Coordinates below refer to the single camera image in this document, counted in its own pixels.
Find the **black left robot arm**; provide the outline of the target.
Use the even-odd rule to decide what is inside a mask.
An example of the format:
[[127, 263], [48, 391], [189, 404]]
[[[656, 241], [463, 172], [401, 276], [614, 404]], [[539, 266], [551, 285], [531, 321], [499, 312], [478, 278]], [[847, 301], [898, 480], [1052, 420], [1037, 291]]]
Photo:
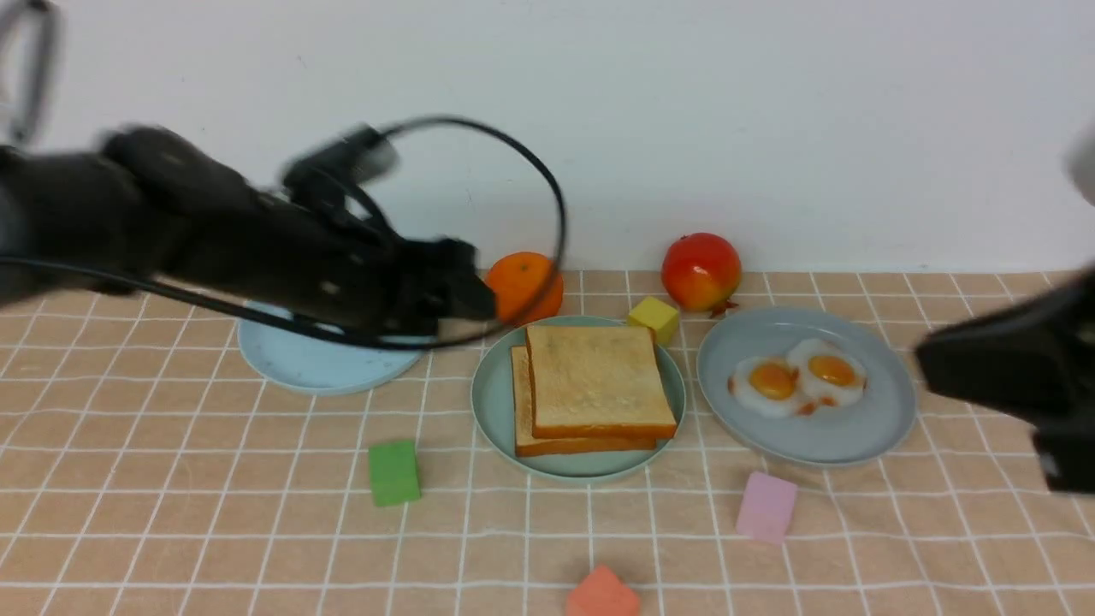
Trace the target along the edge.
[[348, 188], [395, 163], [387, 136], [361, 126], [297, 156], [278, 198], [160, 127], [110, 133], [97, 151], [5, 148], [3, 305], [171, 278], [364, 338], [494, 319], [470, 243], [403, 237], [370, 198], [367, 219], [349, 213]]

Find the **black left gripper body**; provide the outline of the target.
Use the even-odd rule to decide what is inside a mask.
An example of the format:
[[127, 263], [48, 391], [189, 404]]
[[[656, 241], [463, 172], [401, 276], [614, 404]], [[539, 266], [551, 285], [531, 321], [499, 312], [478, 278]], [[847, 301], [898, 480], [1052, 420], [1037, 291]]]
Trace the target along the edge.
[[410, 297], [396, 268], [359, 260], [306, 208], [263, 191], [185, 191], [184, 280], [341, 330], [434, 335], [441, 298]]

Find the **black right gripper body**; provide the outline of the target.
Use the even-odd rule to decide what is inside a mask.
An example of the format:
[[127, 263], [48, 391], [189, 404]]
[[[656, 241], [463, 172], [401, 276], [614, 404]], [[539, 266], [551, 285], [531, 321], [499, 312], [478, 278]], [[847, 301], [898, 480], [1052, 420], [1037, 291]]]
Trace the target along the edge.
[[931, 393], [1030, 425], [1045, 484], [1094, 491], [1094, 274], [931, 332], [914, 350]]

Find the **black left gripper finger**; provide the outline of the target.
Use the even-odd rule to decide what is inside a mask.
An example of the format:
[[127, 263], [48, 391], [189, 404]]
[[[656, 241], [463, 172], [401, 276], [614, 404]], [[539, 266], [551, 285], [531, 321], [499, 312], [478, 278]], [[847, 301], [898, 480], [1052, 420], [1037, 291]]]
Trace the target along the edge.
[[448, 319], [496, 319], [495, 293], [479, 274], [479, 249], [458, 239], [438, 240], [435, 249], [435, 268], [441, 278], [439, 316]]

